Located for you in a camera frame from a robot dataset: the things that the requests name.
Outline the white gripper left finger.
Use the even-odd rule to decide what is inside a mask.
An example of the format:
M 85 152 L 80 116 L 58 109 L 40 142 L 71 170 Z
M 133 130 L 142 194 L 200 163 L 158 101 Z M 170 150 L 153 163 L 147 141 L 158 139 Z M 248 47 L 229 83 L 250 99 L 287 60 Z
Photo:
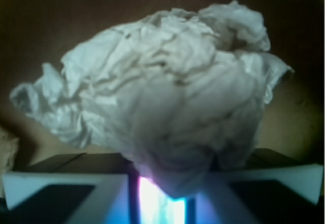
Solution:
M 137 181 L 119 153 L 55 155 L 4 175 L 2 223 L 138 223 Z

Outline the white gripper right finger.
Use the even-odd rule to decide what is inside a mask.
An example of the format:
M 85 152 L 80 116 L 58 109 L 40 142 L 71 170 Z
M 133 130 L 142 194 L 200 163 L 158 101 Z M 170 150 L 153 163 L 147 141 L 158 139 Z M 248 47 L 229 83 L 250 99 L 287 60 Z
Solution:
M 246 165 L 222 170 L 216 159 L 185 205 L 186 223 L 323 223 L 324 166 L 257 149 Z

